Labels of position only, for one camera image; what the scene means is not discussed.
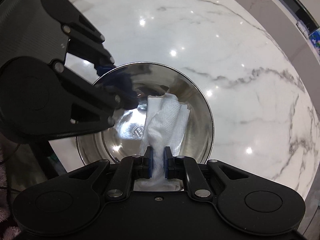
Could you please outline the white paper towel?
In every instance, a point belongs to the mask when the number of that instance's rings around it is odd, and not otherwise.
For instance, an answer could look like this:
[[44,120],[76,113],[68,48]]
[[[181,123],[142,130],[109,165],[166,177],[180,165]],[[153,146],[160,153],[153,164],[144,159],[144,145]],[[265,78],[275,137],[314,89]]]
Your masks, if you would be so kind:
[[179,155],[190,110],[180,103],[174,94],[149,96],[146,121],[143,131],[140,154],[148,146],[153,148],[153,169],[150,179],[137,179],[135,191],[178,191],[182,182],[178,179],[168,180],[164,175],[164,148],[169,146],[172,155]]

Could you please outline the blue steel bowl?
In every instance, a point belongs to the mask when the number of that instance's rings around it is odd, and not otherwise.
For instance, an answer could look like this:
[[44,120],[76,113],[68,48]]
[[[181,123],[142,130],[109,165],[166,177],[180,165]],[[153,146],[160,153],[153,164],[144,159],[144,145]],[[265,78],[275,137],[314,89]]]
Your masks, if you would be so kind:
[[149,132],[168,132],[172,154],[204,164],[214,142],[214,119],[205,96],[186,75],[163,64],[135,62],[119,66],[97,79],[94,86],[115,86],[135,97],[133,109],[114,111],[114,126],[77,137],[78,153],[85,165],[100,159],[118,163],[143,153]]

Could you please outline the lotus pond painting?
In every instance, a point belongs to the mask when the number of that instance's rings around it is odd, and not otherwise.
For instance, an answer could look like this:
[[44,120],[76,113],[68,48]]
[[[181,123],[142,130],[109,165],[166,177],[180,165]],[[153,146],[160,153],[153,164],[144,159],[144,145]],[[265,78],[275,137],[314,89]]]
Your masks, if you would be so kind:
[[317,54],[320,55],[320,29],[317,29],[309,35],[313,47],[316,49]]

